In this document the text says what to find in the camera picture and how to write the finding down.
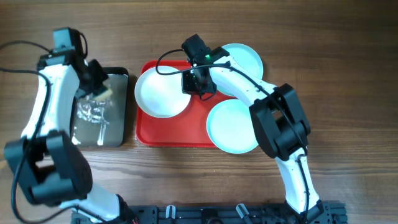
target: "plate rim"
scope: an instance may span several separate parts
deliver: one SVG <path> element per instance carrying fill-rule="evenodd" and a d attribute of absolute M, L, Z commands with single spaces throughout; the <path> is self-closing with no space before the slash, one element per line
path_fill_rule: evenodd
<path fill-rule="evenodd" d="M 253 149 L 255 149 L 256 147 L 258 147 L 259 144 L 258 144 L 257 140 L 256 140 L 257 144 L 256 144 L 252 149 L 248 149 L 247 151 L 242 151 L 242 152 L 231 152 L 231 151 L 226 151 L 226 150 L 220 148 L 219 145 L 217 145 L 217 144 L 215 143 L 215 141 L 214 141 L 213 138 L 212 138 L 212 135 L 210 134 L 211 131 L 210 131 L 210 128 L 209 128 L 209 126 L 210 126 L 209 117 L 210 117 L 210 116 L 214 116 L 215 111 L 218 110 L 219 107 L 223 106 L 223 105 L 226 104 L 226 103 L 230 103 L 231 101 L 239 101 L 239 102 L 242 103 L 242 101 L 240 101 L 240 100 L 238 100 L 238 99 L 229 99 L 229 100 L 224 100 L 224 101 L 222 101 L 222 102 L 219 102 L 216 106 L 214 106 L 214 107 L 211 109 L 211 111 L 209 112 L 209 114 L 208 114 L 208 116 L 207 116 L 207 119 L 206 119 L 206 131 L 207 131 L 207 135 L 209 136 L 210 141 L 212 141 L 212 143 L 213 143 L 218 149 L 221 149 L 221 150 L 224 151 L 224 152 L 231 153 L 231 154 L 244 154 L 244 153 L 248 153 L 248 152 L 252 151 Z"/>
<path fill-rule="evenodd" d="M 160 68 L 160 69 L 162 69 L 162 68 L 170 68 L 170 69 L 171 69 L 170 72 L 179 71 L 179 69 L 174 68 L 174 67 L 171 67 L 171 66 L 167 66 L 167 65 L 160 65 L 158 68 Z M 181 111 L 179 111 L 177 114 L 174 114 L 174 115 L 172 115 L 172 116 L 159 116 L 159 114 L 153 115 L 152 113 L 148 113 L 147 110 L 143 109 L 143 108 L 140 106 L 139 101 L 143 103 L 144 100 L 142 100 L 142 98 L 140 97 L 141 94 L 137 94 L 137 92 L 139 91 L 139 89 L 141 89 L 141 87 L 139 87 L 139 88 L 137 88 L 137 87 L 138 87 L 138 86 L 142 86 L 142 84 L 143 84 L 143 82 L 144 82 L 143 80 L 144 80 L 145 78 L 147 78 L 147 77 L 149 76 L 149 74 L 151 74 L 151 75 L 152 75 L 153 73 L 154 73 L 154 74 L 157 74 L 156 70 L 155 70 L 155 72 L 154 72 L 154 70 L 155 70 L 155 67 L 149 68 L 149 69 L 146 70 L 144 73 L 142 73 L 142 74 L 138 77 L 138 79 L 137 79 L 136 85 L 135 85 L 135 87 L 134 87 L 134 97 L 135 97 L 135 99 L 136 99 L 137 106 L 140 107 L 140 109 L 141 109 L 144 113 L 146 113 L 146 114 L 148 114 L 149 116 L 152 116 L 152 117 L 154 117 L 154 118 L 160 118 L 160 119 L 172 118 L 172 117 L 174 117 L 174 116 L 180 114 L 181 112 L 183 112 L 183 111 L 187 108 L 187 106 L 189 105 L 189 102 L 191 101 L 191 97 L 192 97 L 192 96 L 187 94 L 187 96 L 189 96 L 189 97 L 188 97 L 188 100 L 187 100 L 187 102 L 186 102 L 186 105 L 183 107 L 183 109 L 182 109 Z"/>

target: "wire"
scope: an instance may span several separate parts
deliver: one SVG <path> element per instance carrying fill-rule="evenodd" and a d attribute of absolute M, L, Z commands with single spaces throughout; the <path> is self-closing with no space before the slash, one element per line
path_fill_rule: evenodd
<path fill-rule="evenodd" d="M 102 223 L 112 223 L 112 220 L 110 221 L 106 221 L 105 219 L 101 218 L 99 215 L 96 215 L 92 212 L 89 212 L 88 210 L 84 209 L 84 208 L 80 208 L 78 205 L 72 205 L 69 208 L 74 208 L 76 209 L 76 211 L 78 212 L 79 210 L 81 210 L 82 212 L 86 213 L 87 215 L 94 217 L 96 219 L 98 219 L 99 221 L 101 221 Z"/>
<path fill-rule="evenodd" d="M 171 74 L 171 73 L 162 73 L 162 72 L 159 71 L 158 67 L 159 67 L 160 61 L 161 61 L 166 55 L 171 54 L 171 53 L 174 53 L 174 52 L 183 52 L 183 51 L 184 51 L 184 50 L 182 50 L 182 49 L 169 50 L 168 52 L 166 52 L 166 53 L 164 53 L 162 56 L 160 56 L 159 59 L 157 60 L 157 63 L 156 63 L 156 67 L 155 67 L 156 72 L 157 72 L 159 75 L 174 75 L 174 74 L 181 73 L 181 71 L 175 72 L 175 73 L 172 72 L 172 74 Z"/>
<path fill-rule="evenodd" d="M 85 41 L 86 50 L 85 50 L 84 58 L 86 59 L 86 58 L 87 58 L 87 55 L 88 55 L 87 40 L 86 40 L 85 35 L 84 35 L 82 32 L 79 32 L 79 33 L 80 33 L 81 37 L 83 38 L 83 40 Z"/>
<path fill-rule="evenodd" d="M 45 50 L 46 52 L 50 53 L 50 49 L 44 47 L 44 46 L 41 45 L 41 44 L 37 44 L 37 43 L 35 43 L 35 42 L 31 42 L 31 41 L 28 41 L 28 40 L 14 40 L 14 41 L 7 42 L 7 43 L 5 43 L 5 44 L 0 45 L 0 50 L 6 48 L 6 47 L 8 47 L 8 46 L 16 45 L 16 44 L 29 44 L 29 45 L 33 45 L 33 46 L 36 46 L 36 47 L 38 47 L 38 48 L 41 48 L 41 49 Z"/>
<path fill-rule="evenodd" d="M 243 73 L 242 71 L 232 67 L 232 66 L 227 66 L 226 64 L 213 64 L 213 65 L 199 65 L 196 67 L 192 67 L 192 68 L 188 68 L 188 69 L 184 69 L 184 70 L 179 70 L 177 72 L 170 72 L 170 73 L 161 73 L 158 70 L 158 66 L 160 61 L 168 54 L 171 54 L 173 52 L 180 52 L 183 51 L 183 49 L 175 49 L 175 50 L 170 50 L 166 53 L 164 53 L 162 56 L 159 57 L 157 63 L 156 63 L 156 72 L 159 75 L 175 75 L 178 73 L 183 73 L 183 72 L 189 72 L 191 70 L 194 69 L 199 69 L 199 68 L 226 68 L 228 70 L 234 71 L 240 75 L 242 75 L 244 78 L 246 78 L 247 80 L 249 80 L 249 82 L 251 82 L 256 88 L 258 88 L 261 92 L 263 92 L 272 102 L 272 104 L 274 104 L 277 109 L 280 111 L 280 113 L 282 113 L 282 116 L 286 119 L 288 125 L 290 126 L 290 128 L 292 129 L 292 131 L 294 132 L 295 137 L 298 140 L 298 143 L 300 145 L 300 147 L 304 150 L 304 154 L 298 155 L 297 156 L 297 160 L 296 162 L 298 163 L 298 166 L 300 167 L 300 172 L 301 175 L 303 177 L 303 181 L 304 181 L 304 186 L 305 186 L 305 193 L 306 193 L 306 209 L 304 211 L 304 215 L 303 215 L 303 219 L 302 219 L 302 223 L 306 223 L 307 222 L 307 215 L 308 215 L 308 209 L 309 209 L 309 202 L 310 202 L 310 192 L 308 189 L 308 183 L 307 183 L 307 178 L 305 177 L 305 173 L 304 173 L 304 169 L 302 167 L 302 163 L 301 163 L 301 158 L 302 157 L 306 157 L 308 155 L 308 151 L 307 151 L 307 147 L 304 146 L 303 140 L 299 135 L 299 132 L 296 130 L 296 128 L 294 127 L 293 123 L 291 122 L 291 120 L 289 119 L 289 117 L 286 115 L 284 109 L 282 108 L 282 106 L 279 104 L 279 102 L 273 98 L 271 96 L 271 94 L 269 94 L 267 91 L 265 91 L 265 89 L 263 89 L 262 86 L 260 86 L 259 84 L 257 84 L 252 78 L 248 77 L 245 73 Z"/>
<path fill-rule="evenodd" d="M 216 95 L 216 93 L 217 93 L 217 92 L 215 91 L 211 96 L 209 96 L 208 98 L 205 98 L 205 99 L 202 99 L 202 98 L 201 98 L 202 95 L 199 95 L 199 99 L 202 100 L 202 101 L 210 100 L 213 96 Z"/>

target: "black mounting bracket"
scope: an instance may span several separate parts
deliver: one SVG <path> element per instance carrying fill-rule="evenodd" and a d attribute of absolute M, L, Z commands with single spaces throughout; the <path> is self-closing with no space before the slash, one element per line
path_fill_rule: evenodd
<path fill-rule="evenodd" d="M 204 41 L 195 34 L 189 37 L 181 46 L 188 57 L 191 66 L 213 65 L 215 61 L 229 52 L 222 47 L 211 50 Z M 217 92 L 217 85 L 213 83 L 209 68 L 197 68 L 182 74 L 182 92 L 190 95 L 203 96 L 205 93 L 214 95 Z"/>
<path fill-rule="evenodd" d="M 247 206 L 253 224 L 299 224 L 296 214 L 285 203 Z M 235 207 L 177 207 L 174 219 L 166 218 L 166 208 L 131 206 L 138 217 L 137 224 L 243 224 Z M 323 213 L 310 224 L 347 224 L 345 204 L 323 202 Z M 71 224 L 92 224 L 90 219 L 72 214 Z"/>
<path fill-rule="evenodd" d="M 8 142 L 4 155 L 15 174 L 24 156 L 26 137 Z M 32 205 L 57 206 L 73 199 L 85 199 L 93 186 L 93 177 L 87 160 L 72 143 L 65 131 L 51 131 L 45 137 L 38 137 L 28 152 L 22 166 L 19 186 L 25 198 Z M 51 156 L 54 164 L 39 167 L 36 162 L 44 156 Z"/>

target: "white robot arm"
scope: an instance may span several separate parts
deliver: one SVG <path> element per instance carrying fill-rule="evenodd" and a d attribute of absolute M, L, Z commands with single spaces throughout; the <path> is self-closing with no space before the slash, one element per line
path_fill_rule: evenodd
<path fill-rule="evenodd" d="M 196 79 L 183 78 L 183 91 L 195 93 L 195 85 L 190 85 L 190 82 L 195 82 L 196 86 L 200 83 L 196 92 L 199 95 L 203 94 L 199 90 L 212 93 L 215 86 L 222 86 L 249 107 L 256 139 L 262 150 L 275 158 L 280 169 L 287 204 L 297 214 L 305 217 L 311 211 L 311 217 L 306 219 L 313 220 L 317 213 L 314 211 L 321 201 L 313 188 L 307 164 L 307 135 L 310 126 L 293 88 L 287 84 L 278 88 L 256 78 L 243 69 L 226 50 L 221 47 L 210 50 L 198 35 L 188 38 L 182 49 L 193 66 L 191 70 L 198 67 L 198 71 L 190 71 L 195 72 Z M 275 120 L 272 113 L 276 109 L 282 109 L 285 117 Z"/>
<path fill-rule="evenodd" d="M 221 57 L 214 64 L 225 64 L 229 62 L 231 67 L 238 69 L 239 71 L 245 73 L 248 77 L 254 80 L 258 85 L 262 86 L 268 94 L 274 92 L 276 87 L 273 84 L 267 83 L 256 78 L 254 75 L 250 74 L 248 71 L 243 69 L 232 56 Z M 231 92 L 236 98 L 241 100 L 246 106 L 250 107 L 258 99 L 267 98 L 267 96 L 258 91 L 257 88 L 253 87 L 253 84 L 249 82 L 242 75 L 237 72 L 228 70 L 227 68 L 210 68 L 210 75 L 214 83 L 218 86 L 222 86 Z M 306 190 L 303 176 L 300 172 L 300 167 L 297 163 L 297 157 L 300 154 L 304 154 L 304 150 L 297 149 L 293 154 L 289 156 L 289 160 L 283 161 L 282 159 L 276 157 L 276 163 L 279 167 L 280 174 L 283 178 L 285 189 L 286 189 L 286 202 L 297 212 L 302 213 L 305 211 L 306 202 Z M 308 169 L 307 158 L 304 157 L 302 161 L 303 169 L 305 172 L 305 177 L 307 179 L 308 188 L 310 189 L 310 201 L 309 209 L 317 205 L 319 201 L 319 196 L 313 188 L 310 171 Z"/>
<path fill-rule="evenodd" d="M 80 35 L 71 28 L 53 32 L 55 48 L 41 56 L 37 64 L 38 71 L 50 82 L 50 91 L 47 92 L 45 80 L 39 77 L 30 120 L 21 139 L 7 143 L 4 153 L 12 171 L 15 174 L 19 172 L 17 181 L 32 205 L 59 205 L 90 217 L 92 222 L 114 220 L 123 223 L 119 221 L 132 220 L 133 216 L 127 204 L 120 196 L 93 183 L 90 166 L 70 139 L 75 98 L 93 94 L 100 100 L 111 94 L 111 90 L 103 85 L 108 75 L 99 63 L 96 60 L 86 63 Z M 49 102 L 43 108 L 46 94 L 50 96 Z M 39 124 L 42 110 L 45 110 L 43 123 Z M 33 136 L 37 127 L 39 131 Z M 44 154 L 52 157 L 54 165 L 35 165 Z M 23 157 L 27 162 L 18 170 Z M 18 213 L 15 214 L 20 221 L 28 223 Z"/>

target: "white bowl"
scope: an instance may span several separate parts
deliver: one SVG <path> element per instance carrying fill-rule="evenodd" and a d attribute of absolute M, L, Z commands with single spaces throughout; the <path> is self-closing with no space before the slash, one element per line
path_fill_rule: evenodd
<path fill-rule="evenodd" d="M 211 141 L 221 150 L 241 154 L 258 146 L 249 108 L 240 100 L 225 100 L 211 109 L 206 122 Z"/>
<path fill-rule="evenodd" d="M 176 68 L 159 66 L 164 73 L 176 72 Z M 181 113 L 189 104 L 191 95 L 182 93 L 182 74 L 159 75 L 155 68 L 144 72 L 136 83 L 134 95 L 138 106 L 155 118 L 171 118 Z"/>

